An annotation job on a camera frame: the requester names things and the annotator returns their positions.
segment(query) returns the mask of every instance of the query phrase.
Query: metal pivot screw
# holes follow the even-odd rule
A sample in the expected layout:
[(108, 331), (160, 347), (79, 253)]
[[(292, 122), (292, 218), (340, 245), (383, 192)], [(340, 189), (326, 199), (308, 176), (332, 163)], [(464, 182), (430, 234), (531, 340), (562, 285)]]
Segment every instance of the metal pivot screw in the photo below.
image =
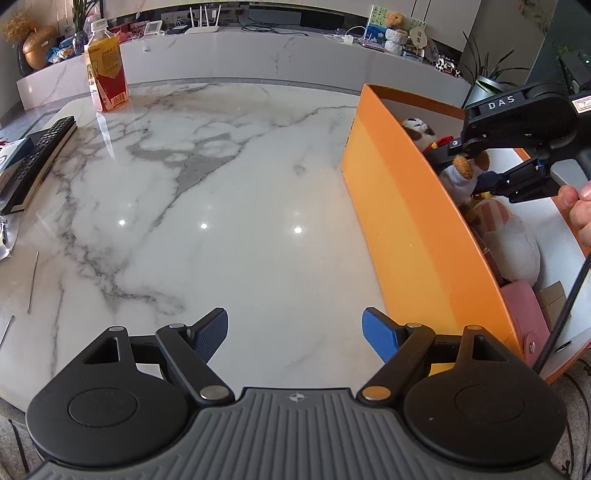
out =
[(222, 400), (230, 394), (230, 391), (223, 385), (208, 385), (199, 392), (204, 400)]
[(381, 401), (389, 398), (390, 395), (392, 395), (392, 392), (381, 385), (373, 385), (371, 387), (365, 387), (361, 394), (365, 400)]

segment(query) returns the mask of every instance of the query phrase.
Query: das logo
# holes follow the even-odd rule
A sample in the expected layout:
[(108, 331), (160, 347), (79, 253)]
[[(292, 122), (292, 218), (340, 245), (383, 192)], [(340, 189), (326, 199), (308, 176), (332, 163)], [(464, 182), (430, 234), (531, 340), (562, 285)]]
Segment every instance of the das logo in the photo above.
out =
[(503, 108), (504, 106), (507, 106), (513, 102), (515, 102), (515, 97), (513, 97), (513, 95), (509, 95), (508, 97), (499, 98), (494, 102), (489, 102), (488, 109), (494, 110), (495, 108)]

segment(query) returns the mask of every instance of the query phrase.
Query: bottle cap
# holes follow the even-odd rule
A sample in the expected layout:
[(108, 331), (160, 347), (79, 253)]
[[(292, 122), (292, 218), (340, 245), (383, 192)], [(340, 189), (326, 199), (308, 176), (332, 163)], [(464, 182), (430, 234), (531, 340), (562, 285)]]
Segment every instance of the bottle cap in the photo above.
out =
[(108, 26), (109, 24), (107, 23), (106, 18), (101, 18), (100, 20), (90, 24), (90, 30), (93, 32), (98, 32), (99, 30), (105, 30)]

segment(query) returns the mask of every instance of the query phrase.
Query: human hand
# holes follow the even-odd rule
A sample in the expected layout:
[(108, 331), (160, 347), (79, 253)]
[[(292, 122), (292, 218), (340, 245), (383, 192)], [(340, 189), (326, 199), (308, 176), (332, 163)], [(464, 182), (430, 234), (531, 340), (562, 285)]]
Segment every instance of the human hand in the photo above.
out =
[(579, 231), (580, 242), (591, 247), (591, 181), (581, 189), (580, 195), (570, 185), (560, 187), (558, 206), (570, 213), (570, 221)]

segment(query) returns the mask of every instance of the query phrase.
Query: white countertop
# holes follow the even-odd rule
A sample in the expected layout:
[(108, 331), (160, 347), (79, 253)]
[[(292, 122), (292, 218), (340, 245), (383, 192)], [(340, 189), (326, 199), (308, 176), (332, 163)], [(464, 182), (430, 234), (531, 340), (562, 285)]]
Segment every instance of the white countertop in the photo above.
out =
[(131, 93), (115, 112), (82, 98), (56, 115), (78, 130), (0, 262), (0, 329), (15, 316), (0, 396), (26, 409), (111, 325), (149, 335), (214, 307), (229, 334), (210, 365), (237, 395), (356, 391), (382, 365), (361, 314), (384, 309), (339, 168), (359, 98), (238, 83)]
[[(386, 85), (461, 106), (470, 84), (427, 63), (344, 45), (307, 32), (255, 33), (222, 27), (215, 33), (155, 35), (121, 44), (130, 85), (179, 79), (287, 83), (358, 93), (365, 83)], [(88, 95), (82, 56), (51, 65), (17, 81), (25, 110)]]

